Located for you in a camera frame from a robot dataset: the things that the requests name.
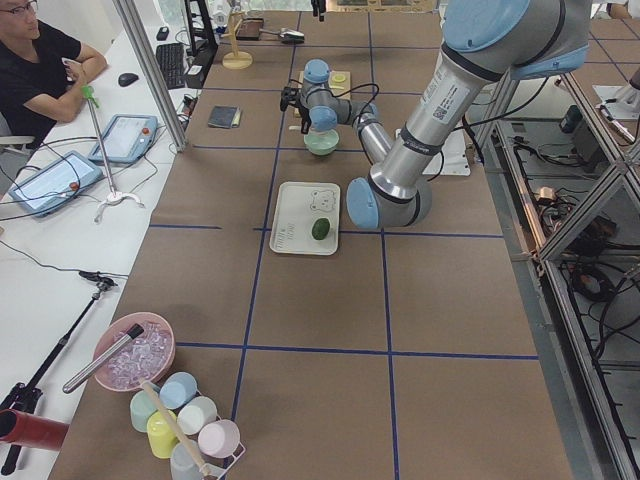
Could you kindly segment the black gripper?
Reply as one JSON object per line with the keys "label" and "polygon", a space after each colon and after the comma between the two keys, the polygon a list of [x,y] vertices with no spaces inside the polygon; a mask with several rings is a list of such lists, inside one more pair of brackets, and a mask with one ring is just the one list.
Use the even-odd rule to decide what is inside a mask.
{"label": "black gripper", "polygon": [[280,93],[279,109],[286,112],[291,107],[295,118],[302,118],[301,89],[285,86]]}

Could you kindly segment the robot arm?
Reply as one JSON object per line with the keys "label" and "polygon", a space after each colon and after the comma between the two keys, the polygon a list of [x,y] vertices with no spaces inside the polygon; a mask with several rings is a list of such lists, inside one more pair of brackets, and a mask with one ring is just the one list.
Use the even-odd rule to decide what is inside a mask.
{"label": "robot arm", "polygon": [[424,173],[480,91],[504,76],[545,78],[587,56],[588,1],[451,1],[442,25],[441,63],[419,103],[391,139],[375,114],[356,123],[373,164],[348,186],[351,221],[362,229],[405,227],[431,206]]}
{"label": "robot arm", "polygon": [[378,87],[368,101],[345,99],[330,88],[331,69],[321,59],[309,60],[297,86],[289,80],[281,90],[280,110],[295,108],[301,119],[301,134],[308,140],[325,142],[338,125],[351,126],[371,164],[382,162],[392,147],[373,102]]}

